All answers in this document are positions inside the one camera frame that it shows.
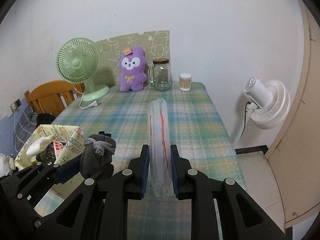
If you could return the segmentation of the pink wet wipes pack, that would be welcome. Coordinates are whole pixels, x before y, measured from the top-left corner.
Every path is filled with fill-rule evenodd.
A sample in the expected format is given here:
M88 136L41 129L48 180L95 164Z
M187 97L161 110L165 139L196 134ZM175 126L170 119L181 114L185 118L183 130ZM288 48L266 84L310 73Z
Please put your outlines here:
M62 142L53 141L53 148L54 148L55 157L58 158L58 156L62 153L64 149L64 145L62 144Z

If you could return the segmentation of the white towel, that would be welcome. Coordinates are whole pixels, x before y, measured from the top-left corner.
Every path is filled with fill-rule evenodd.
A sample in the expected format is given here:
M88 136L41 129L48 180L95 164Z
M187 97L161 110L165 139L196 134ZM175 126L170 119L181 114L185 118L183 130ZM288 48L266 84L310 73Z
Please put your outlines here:
M29 157L33 157L44 152L54 140L55 140L55 135L40 137L29 146L29 148L27 149L26 155Z

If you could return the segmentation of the gray socks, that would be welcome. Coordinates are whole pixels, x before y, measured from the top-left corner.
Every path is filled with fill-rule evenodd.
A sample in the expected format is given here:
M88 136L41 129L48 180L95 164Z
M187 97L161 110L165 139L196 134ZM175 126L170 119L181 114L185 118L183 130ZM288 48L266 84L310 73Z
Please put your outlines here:
M85 151L81 155L80 174L84 179L91 178L97 172L112 163L116 151L116 141L110 133L100 131L84 140Z

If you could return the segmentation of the clear plastic pencil pouch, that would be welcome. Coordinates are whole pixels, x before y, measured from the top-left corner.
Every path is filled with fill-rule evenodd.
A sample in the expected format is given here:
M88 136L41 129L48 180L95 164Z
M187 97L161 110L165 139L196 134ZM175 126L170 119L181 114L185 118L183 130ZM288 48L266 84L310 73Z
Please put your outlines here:
M167 102L152 101L148 107L148 134L151 186L156 197L174 194Z

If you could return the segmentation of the yellow cartoon storage box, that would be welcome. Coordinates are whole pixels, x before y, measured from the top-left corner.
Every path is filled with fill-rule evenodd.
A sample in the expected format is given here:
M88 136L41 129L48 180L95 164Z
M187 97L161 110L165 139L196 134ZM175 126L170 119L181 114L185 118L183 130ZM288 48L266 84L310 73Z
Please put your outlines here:
M78 126L40 125L23 145L15 165L21 170L40 161L40 154L53 149L54 163L62 165L85 150L83 131Z

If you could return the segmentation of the white crumpled cloth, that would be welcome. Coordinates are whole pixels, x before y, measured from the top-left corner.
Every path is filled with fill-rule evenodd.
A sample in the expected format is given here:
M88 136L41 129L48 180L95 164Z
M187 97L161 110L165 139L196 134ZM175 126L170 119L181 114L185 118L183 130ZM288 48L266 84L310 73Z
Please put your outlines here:
M0 154L0 177L9 176L15 171L14 158L10 155Z

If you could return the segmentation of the black clothing on chair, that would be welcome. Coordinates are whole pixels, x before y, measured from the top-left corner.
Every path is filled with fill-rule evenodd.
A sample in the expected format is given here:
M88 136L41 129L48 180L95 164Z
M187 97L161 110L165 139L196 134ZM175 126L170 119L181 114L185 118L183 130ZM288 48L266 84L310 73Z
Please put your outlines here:
M56 119L56 117L52 114L49 114L49 113L38 114L36 117L36 126L38 127L40 125L49 125L55 119Z

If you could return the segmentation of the blue plaid pillow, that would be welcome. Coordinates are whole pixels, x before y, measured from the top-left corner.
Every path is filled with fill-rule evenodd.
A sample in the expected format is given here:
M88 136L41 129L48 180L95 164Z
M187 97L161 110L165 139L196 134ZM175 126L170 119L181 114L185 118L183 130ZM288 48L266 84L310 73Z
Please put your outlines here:
M14 130L14 150L18 155L24 144L36 129L37 114L28 106L21 115Z

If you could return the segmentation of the wooden bed headboard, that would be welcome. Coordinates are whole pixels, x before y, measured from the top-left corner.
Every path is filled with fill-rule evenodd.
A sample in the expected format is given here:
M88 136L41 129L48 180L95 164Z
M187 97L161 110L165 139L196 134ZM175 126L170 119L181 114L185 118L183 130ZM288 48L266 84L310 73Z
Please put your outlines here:
M63 80L50 81L24 93L25 99L37 114L49 113L58 117L85 91L84 83L68 83Z

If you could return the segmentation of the beige door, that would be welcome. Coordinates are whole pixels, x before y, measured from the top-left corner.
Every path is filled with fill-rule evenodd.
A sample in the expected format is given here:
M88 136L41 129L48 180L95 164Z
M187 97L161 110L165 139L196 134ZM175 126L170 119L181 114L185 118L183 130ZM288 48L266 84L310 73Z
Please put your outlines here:
M319 211L319 26L299 1L304 28L300 80L268 160L283 203L285 228Z

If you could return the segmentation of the green desk fan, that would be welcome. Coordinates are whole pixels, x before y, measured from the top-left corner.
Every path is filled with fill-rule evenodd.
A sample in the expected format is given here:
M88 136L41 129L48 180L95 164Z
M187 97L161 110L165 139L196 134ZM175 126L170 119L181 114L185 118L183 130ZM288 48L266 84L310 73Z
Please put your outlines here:
M99 49L87 38L73 38L67 41L57 54L56 69L60 76L73 85L85 85L80 98L81 109L97 107L98 100L110 91L107 85L94 84L94 76L99 66Z

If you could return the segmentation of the white standing fan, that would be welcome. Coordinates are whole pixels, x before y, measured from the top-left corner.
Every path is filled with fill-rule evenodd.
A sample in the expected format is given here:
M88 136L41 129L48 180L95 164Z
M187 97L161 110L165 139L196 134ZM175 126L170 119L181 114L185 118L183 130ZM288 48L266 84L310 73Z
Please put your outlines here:
M291 99L287 88L279 80L261 83L256 77L250 77L244 84L244 93L251 101L245 105L244 124L237 131L238 137L242 136L249 120L258 128L266 130L286 119Z

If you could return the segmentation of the purple plush bear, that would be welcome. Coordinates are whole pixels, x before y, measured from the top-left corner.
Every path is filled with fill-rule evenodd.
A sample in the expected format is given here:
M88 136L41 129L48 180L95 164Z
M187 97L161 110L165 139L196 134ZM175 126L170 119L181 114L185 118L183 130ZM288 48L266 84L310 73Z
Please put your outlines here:
M121 92L143 90L144 83L148 78L145 73L146 58L142 47L137 46L124 49L121 52L118 66L120 69L119 81Z

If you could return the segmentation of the glass mason jar mug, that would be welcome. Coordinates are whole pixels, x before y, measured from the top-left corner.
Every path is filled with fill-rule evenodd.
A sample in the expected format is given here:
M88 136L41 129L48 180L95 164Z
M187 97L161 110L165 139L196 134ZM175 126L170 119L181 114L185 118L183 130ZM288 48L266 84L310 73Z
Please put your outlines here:
M154 59L149 69L149 81L157 91L171 88L171 69L169 59Z

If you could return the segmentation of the cotton swab container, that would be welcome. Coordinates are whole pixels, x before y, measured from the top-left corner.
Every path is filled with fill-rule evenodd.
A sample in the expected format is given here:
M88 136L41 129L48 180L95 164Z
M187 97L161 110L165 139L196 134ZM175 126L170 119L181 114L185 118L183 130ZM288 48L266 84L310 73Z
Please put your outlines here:
M179 75L179 83L180 83L181 91L188 92L191 90L191 78L192 78L192 75L189 73L181 73Z

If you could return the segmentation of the green patterned board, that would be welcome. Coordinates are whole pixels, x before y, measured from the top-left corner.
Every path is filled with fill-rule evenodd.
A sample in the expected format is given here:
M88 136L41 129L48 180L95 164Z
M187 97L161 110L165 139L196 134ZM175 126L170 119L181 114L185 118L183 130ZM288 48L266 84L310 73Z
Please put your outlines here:
M146 59L145 74L153 67L155 59L170 59L170 31L146 31L141 34L132 33L95 43L100 52L100 64L94 76L95 85L114 86L120 84L120 66L122 57L127 57L131 62L134 57L139 57L143 50Z

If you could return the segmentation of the wall power outlet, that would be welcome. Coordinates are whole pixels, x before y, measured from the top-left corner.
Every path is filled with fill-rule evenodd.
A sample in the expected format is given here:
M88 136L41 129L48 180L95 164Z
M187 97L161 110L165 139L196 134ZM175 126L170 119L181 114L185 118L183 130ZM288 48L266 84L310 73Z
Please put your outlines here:
M18 110L18 108L22 105L20 99L17 99L14 103L12 103L10 105L10 109L12 111L12 113L14 113L16 110Z

